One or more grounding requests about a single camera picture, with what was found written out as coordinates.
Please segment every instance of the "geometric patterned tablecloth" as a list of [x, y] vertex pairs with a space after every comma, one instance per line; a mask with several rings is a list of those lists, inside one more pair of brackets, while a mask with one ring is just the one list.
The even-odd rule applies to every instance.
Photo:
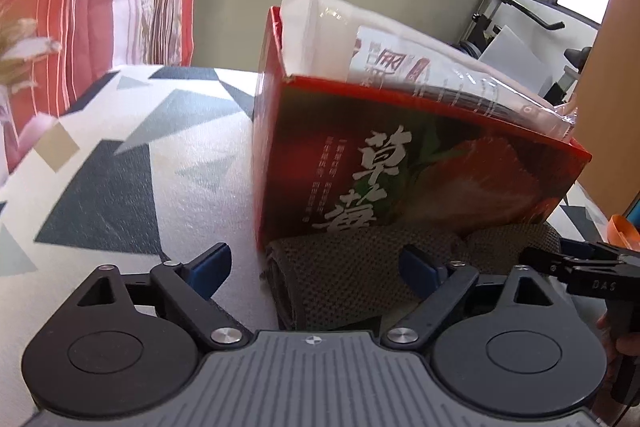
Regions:
[[[99, 264], [148, 271], [229, 244], [216, 301], [247, 327], [277, 328], [252, 212], [256, 73], [130, 66], [60, 118], [0, 188], [0, 425], [33, 412], [20, 375], [31, 337]], [[596, 239], [606, 220], [579, 185], [549, 218]]]

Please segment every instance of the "metal screw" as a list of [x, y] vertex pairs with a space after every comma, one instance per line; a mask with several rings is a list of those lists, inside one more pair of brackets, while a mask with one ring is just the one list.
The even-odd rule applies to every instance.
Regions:
[[211, 332], [211, 340], [219, 344], [235, 344], [242, 340], [242, 331], [236, 328], [218, 328]]
[[396, 344], [411, 344], [418, 340], [418, 333], [411, 328], [393, 328], [386, 332], [386, 337]]

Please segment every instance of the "gray ridged plate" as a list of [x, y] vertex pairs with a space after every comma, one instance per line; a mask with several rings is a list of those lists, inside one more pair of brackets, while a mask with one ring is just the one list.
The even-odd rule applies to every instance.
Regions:
[[[591, 427], [579, 410], [529, 426]], [[28, 427], [90, 427], [50, 412]], [[457, 403], [413, 353], [377, 346], [369, 333], [262, 331], [238, 351], [213, 353], [161, 406], [100, 427], [507, 427]]]

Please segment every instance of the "strawberry box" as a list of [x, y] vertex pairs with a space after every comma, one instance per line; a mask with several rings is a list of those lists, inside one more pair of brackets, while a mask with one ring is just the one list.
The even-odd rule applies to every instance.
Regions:
[[544, 221], [591, 155], [523, 127], [405, 92], [287, 76], [271, 8], [254, 108], [259, 247], [392, 223], [465, 235]]

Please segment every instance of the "strawberry image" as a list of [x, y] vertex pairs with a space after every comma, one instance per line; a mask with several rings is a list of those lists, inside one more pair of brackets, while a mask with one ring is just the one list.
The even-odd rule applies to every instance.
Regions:
[[394, 211], [400, 221], [425, 222], [464, 234], [520, 220], [541, 197], [509, 142], [485, 136], [423, 169]]

